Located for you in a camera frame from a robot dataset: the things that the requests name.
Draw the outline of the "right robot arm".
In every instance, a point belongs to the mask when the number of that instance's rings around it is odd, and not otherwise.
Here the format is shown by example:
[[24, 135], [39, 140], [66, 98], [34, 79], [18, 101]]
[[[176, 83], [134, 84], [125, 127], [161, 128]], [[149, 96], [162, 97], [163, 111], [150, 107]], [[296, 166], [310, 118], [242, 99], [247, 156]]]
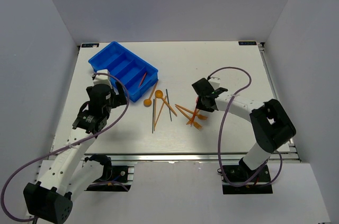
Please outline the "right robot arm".
[[282, 145], [296, 135], [296, 129], [281, 103], [276, 99], [255, 101], [232, 94], [218, 83], [202, 78], [192, 84], [198, 96], [197, 108], [207, 112], [228, 111], [248, 121], [256, 143], [239, 161], [240, 177], [251, 181], [258, 168]]

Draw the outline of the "red-orange plastic fork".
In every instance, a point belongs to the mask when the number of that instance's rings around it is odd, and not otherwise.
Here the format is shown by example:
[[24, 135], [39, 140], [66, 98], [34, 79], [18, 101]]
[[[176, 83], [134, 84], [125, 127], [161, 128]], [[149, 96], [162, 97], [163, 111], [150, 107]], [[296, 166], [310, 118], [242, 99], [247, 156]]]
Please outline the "red-orange plastic fork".
[[197, 115], [197, 111], [198, 111], [198, 109], [197, 109], [198, 100], [199, 100], [199, 97], [197, 97], [196, 102], [195, 102], [195, 103], [196, 103], [196, 104], [195, 104], [195, 109], [194, 109], [194, 111], [193, 111], [193, 115], [192, 115], [192, 118], [191, 118], [190, 126], [192, 126], [192, 125], [194, 124], [195, 116]]

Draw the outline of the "red-orange chopstick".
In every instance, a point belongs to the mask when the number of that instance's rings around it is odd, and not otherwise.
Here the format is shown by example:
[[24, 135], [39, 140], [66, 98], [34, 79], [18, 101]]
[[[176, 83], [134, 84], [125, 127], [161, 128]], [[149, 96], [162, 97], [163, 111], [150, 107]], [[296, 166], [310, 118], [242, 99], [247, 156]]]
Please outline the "red-orange chopstick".
[[144, 82], [144, 80], [146, 78], [146, 75], [147, 75], [147, 72], [144, 73], [144, 75], [143, 75], [143, 77], [142, 77], [138, 87], [140, 87], [143, 84], [143, 82]]

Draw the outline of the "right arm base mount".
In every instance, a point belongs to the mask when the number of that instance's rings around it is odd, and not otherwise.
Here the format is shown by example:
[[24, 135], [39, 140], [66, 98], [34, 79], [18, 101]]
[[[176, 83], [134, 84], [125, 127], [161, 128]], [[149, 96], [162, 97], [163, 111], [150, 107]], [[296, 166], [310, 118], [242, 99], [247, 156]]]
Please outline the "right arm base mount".
[[[239, 165], [223, 165], [223, 169], [228, 179], [232, 183], [244, 183], [250, 178], [252, 173], [248, 174]], [[266, 185], [271, 181], [270, 172], [268, 166], [265, 165], [259, 174], [254, 177], [249, 183], [242, 187], [234, 187], [227, 183], [225, 178], [222, 176], [221, 169], [217, 169], [218, 174], [221, 175], [222, 180], [222, 192], [224, 195], [248, 195], [248, 194], [272, 194], [272, 185]]]

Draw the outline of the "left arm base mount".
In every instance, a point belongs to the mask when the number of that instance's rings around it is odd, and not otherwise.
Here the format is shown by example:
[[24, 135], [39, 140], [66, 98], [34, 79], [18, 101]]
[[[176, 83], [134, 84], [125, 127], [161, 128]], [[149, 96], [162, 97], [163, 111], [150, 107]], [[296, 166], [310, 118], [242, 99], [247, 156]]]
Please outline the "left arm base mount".
[[85, 191], [99, 192], [127, 192], [133, 181], [134, 167], [127, 164], [113, 164], [107, 155], [94, 154], [85, 157], [84, 163], [88, 161], [99, 162], [103, 166], [103, 174], [90, 184]]

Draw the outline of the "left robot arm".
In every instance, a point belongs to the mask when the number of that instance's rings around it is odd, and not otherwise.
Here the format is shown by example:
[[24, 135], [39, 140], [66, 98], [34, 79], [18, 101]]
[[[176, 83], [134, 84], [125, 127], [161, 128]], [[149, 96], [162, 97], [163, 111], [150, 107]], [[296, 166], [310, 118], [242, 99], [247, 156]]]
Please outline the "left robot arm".
[[89, 100], [81, 106], [72, 124], [66, 150], [57, 155], [35, 184], [28, 183], [24, 188], [30, 214], [51, 223], [64, 223], [76, 198], [91, 183], [111, 178], [111, 160], [102, 154], [86, 158], [81, 170], [76, 167], [106, 126], [111, 109], [127, 104], [123, 86], [115, 85], [113, 88], [110, 83], [97, 83], [86, 88]]

